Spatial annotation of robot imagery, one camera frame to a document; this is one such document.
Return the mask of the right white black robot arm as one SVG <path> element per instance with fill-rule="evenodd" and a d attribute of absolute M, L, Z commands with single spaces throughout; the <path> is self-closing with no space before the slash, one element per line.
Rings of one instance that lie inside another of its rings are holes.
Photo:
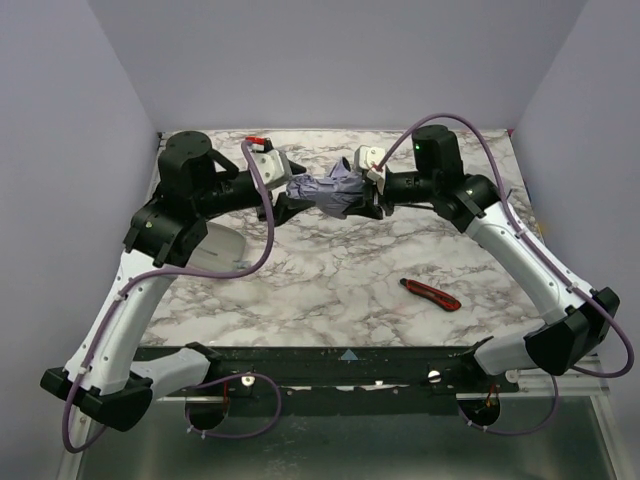
<path fill-rule="evenodd" d="M 390 172 L 382 163 L 382 148 L 356 150 L 354 169 L 363 177 L 364 196 L 347 214 L 381 220 L 397 205 L 428 203 L 520 285 L 542 326 L 477 343 L 466 360 L 472 367 L 491 376 L 533 368 L 560 376 L 575 368 L 605 339 L 619 296 L 609 287 L 596 290 L 573 274 L 503 204 L 489 178 L 466 173 L 457 137 L 447 127 L 420 127 L 411 140 L 415 168 L 409 172 Z"/>

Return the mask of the pink zippered umbrella case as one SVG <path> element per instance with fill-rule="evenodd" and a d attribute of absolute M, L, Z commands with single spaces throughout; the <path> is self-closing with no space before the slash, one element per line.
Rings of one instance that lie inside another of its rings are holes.
<path fill-rule="evenodd" d="M 208 222 L 205 238 L 194 249 L 187 266 L 217 273 L 247 268 L 246 238 L 234 229 Z"/>

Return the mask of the lavender umbrella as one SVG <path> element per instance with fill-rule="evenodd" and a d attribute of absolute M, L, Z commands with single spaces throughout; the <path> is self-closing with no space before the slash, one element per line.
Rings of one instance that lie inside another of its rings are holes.
<path fill-rule="evenodd" d="M 287 183 L 286 195 L 312 202 L 322 213 L 336 219 L 347 218 L 345 211 L 364 199 L 366 182 L 343 157 L 323 177 L 309 173 L 294 175 Z"/>

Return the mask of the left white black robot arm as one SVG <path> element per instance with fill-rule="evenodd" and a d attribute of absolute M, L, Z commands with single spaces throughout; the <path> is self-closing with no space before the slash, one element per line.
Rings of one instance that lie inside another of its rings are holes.
<path fill-rule="evenodd" d="M 265 263 L 260 258 L 244 270 L 222 273 L 187 266 L 208 234 L 208 221 L 239 210 L 262 209 L 265 248 L 273 247 L 285 202 L 273 203 L 269 193 L 305 169 L 268 138 L 248 137 L 241 149 L 246 170 L 217 151 L 202 132 L 183 131 L 167 139 L 158 157 L 159 183 L 131 219 L 116 278 L 98 317 L 71 359 L 46 370 L 41 379 L 42 388 L 65 403 L 65 434 L 73 410 L 125 432 L 153 400 L 218 373 L 216 354 L 196 343 L 152 361 L 137 362 L 134 356 L 160 300 L 178 277 L 231 280 Z"/>

